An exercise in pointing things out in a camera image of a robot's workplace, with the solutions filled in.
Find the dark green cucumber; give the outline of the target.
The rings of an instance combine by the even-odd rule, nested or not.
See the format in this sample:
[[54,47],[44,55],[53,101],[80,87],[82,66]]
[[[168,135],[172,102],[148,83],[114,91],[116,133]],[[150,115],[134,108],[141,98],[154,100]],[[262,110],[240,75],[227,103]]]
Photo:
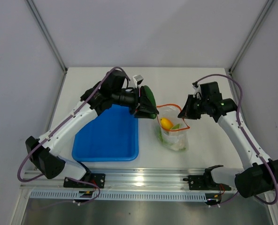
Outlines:
[[144,96],[145,96],[145,99],[146,99],[145,100],[145,108],[146,109],[157,109],[154,94],[151,91],[151,89],[147,85],[144,85],[143,86],[143,91],[145,92]]

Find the yellow orange mango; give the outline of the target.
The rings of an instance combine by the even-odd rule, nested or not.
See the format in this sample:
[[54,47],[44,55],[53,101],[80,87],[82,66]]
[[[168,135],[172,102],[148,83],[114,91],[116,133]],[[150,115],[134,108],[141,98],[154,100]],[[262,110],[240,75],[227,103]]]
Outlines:
[[160,125],[165,130],[171,130],[173,128],[173,123],[167,118],[160,118]]

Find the green grape bunch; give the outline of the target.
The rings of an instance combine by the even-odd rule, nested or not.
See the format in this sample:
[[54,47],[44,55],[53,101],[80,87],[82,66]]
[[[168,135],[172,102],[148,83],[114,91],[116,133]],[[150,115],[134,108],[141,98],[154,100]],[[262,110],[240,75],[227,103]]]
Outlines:
[[169,142],[167,141],[167,138],[166,138],[166,136],[169,136],[169,132],[168,131],[163,130],[160,126],[156,126],[154,128],[154,132],[155,132],[155,135],[156,135],[157,139],[161,143],[166,144],[166,145],[169,144]]

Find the clear zip bag orange zipper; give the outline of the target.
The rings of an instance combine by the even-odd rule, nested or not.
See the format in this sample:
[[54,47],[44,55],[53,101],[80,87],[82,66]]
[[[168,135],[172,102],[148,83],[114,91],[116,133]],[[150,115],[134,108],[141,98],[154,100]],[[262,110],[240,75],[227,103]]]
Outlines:
[[181,112],[180,106],[176,104],[158,105],[157,110],[159,114],[153,122],[153,130],[159,143],[176,152],[187,150],[187,131],[190,127],[184,119],[178,117]]

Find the white cauliflower with leaves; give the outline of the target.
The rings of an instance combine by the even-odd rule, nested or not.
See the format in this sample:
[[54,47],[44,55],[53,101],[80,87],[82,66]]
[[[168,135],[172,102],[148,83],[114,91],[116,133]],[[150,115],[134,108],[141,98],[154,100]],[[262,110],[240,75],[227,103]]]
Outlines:
[[168,145],[164,144],[167,148],[174,151],[184,151],[187,149],[187,127],[183,124],[176,124],[171,130],[169,130],[169,136],[166,136]]

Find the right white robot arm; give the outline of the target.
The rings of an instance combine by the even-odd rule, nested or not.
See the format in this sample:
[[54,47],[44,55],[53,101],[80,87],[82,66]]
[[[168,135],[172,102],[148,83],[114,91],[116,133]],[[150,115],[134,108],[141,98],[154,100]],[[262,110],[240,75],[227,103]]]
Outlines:
[[244,198],[277,190],[278,160],[272,160],[253,138],[231,98],[224,99],[217,82],[193,83],[194,94],[189,94],[178,118],[199,120],[206,114],[213,118],[227,134],[242,163],[242,170],[215,165],[205,169],[203,184],[214,189],[225,184],[237,189]]

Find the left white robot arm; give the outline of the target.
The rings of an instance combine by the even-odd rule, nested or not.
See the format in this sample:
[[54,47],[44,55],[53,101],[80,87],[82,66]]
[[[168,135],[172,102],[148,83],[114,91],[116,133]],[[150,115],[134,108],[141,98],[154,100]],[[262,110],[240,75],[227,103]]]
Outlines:
[[47,179],[62,175],[74,180],[79,187],[87,187],[91,176],[79,163],[60,156],[63,146],[112,105],[128,107],[135,118],[155,119],[159,112],[154,95],[148,86],[141,85],[142,81],[140,75],[129,78],[120,67],[110,69],[101,81],[85,91],[56,127],[38,138],[30,136],[26,139],[28,155],[24,162],[31,161]]

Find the blue plastic bin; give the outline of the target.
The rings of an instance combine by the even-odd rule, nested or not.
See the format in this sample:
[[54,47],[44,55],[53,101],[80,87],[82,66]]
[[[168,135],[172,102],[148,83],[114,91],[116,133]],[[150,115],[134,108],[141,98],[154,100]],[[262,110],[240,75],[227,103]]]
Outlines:
[[138,119],[119,105],[86,124],[75,135],[72,149],[73,159],[80,162],[133,161],[138,154]]

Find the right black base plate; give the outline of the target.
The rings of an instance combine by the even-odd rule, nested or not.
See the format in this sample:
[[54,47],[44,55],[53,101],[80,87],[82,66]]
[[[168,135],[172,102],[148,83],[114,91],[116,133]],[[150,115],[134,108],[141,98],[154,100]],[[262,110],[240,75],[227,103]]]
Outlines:
[[190,190],[231,191],[232,189],[226,184],[215,183],[208,175],[188,175],[183,178],[183,181],[188,183]]

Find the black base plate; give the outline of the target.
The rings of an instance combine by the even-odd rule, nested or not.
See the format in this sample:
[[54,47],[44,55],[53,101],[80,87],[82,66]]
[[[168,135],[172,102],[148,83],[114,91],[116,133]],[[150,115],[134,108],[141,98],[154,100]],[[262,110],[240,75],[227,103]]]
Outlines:
[[183,178],[183,181],[188,183],[190,190],[231,191],[232,189],[226,184],[215,183],[208,175],[188,175]]
[[[99,188],[104,188],[106,175],[104,173],[91,173],[85,174],[81,181],[86,183],[92,183],[97,185]],[[65,178],[63,183],[64,188],[95,188],[95,186],[84,184],[76,181],[72,181],[69,178]]]

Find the aluminium front rail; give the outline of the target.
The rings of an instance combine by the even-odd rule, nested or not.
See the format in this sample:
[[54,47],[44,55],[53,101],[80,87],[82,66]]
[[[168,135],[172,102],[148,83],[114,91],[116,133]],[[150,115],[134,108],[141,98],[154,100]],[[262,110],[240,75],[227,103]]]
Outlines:
[[[103,191],[142,191],[142,192],[181,192],[190,191],[183,181],[188,175],[202,175],[204,169],[91,169],[92,173],[106,176]],[[30,179],[39,175],[39,170],[27,170],[23,178]],[[31,182],[20,183],[20,189],[65,189],[64,176],[54,179],[37,178]]]

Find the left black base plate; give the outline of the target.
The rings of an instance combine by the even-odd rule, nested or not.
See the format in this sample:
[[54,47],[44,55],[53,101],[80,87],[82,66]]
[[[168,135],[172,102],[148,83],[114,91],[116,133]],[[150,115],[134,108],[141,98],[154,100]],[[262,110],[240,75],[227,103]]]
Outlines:
[[[92,183],[97,185],[99,188],[104,188],[106,175],[104,173],[91,173],[85,174],[81,181],[86,183]],[[76,181],[72,181],[69,178],[65,178],[63,183],[64,188],[95,188],[95,186],[84,184]]]

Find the left aluminium frame post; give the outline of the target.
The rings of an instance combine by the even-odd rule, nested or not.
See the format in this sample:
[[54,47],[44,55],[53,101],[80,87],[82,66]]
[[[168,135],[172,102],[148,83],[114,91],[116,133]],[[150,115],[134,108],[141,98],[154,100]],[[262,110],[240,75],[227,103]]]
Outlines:
[[41,13],[39,12],[36,3],[34,0],[25,0],[24,1],[30,11],[30,13],[32,14],[40,32],[42,33],[47,45],[49,46],[52,54],[54,55],[59,67],[61,68],[61,70],[66,73],[67,72],[67,67],[62,59],[62,56],[60,55],[60,52],[52,38],[52,36],[50,35],[50,32],[43,20],[43,17],[41,15]]

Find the aluminium frame post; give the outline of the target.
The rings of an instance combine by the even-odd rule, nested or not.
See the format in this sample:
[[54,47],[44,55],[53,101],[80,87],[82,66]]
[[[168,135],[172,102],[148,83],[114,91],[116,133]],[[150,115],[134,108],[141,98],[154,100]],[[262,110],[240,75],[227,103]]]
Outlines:
[[43,17],[41,15],[41,13],[39,12],[36,3],[34,0],[25,0],[24,1],[30,11],[30,13],[32,14],[40,32],[42,33],[47,45],[49,46],[52,54],[54,55],[59,67],[61,68],[61,70],[66,73],[67,72],[67,67],[62,59],[62,56],[60,55],[60,52],[52,38],[52,36],[50,35],[50,32],[43,20]]
[[248,51],[249,47],[251,46],[253,40],[257,36],[259,30],[261,29],[262,25],[264,24],[266,18],[268,17],[269,13],[273,9],[277,0],[266,0],[264,6],[260,10],[260,13],[256,17],[253,25],[251,26],[247,36],[245,37],[239,51],[237,52],[234,60],[232,61],[228,73],[230,76],[233,75],[236,67],[239,65],[240,61],[243,59],[244,55]]

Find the right aluminium frame post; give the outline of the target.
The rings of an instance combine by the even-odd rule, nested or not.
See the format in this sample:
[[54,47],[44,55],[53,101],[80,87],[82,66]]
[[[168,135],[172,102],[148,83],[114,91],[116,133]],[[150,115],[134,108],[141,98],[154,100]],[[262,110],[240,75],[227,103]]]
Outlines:
[[269,13],[273,9],[277,0],[266,0],[264,6],[260,10],[260,13],[256,17],[253,25],[251,26],[247,36],[245,37],[239,51],[237,52],[234,60],[232,61],[228,73],[230,76],[233,75],[236,67],[239,65],[240,61],[243,59],[244,55],[248,51],[249,47],[251,46],[253,40],[257,36],[259,30],[261,29],[262,25],[264,24],[266,18],[268,17]]

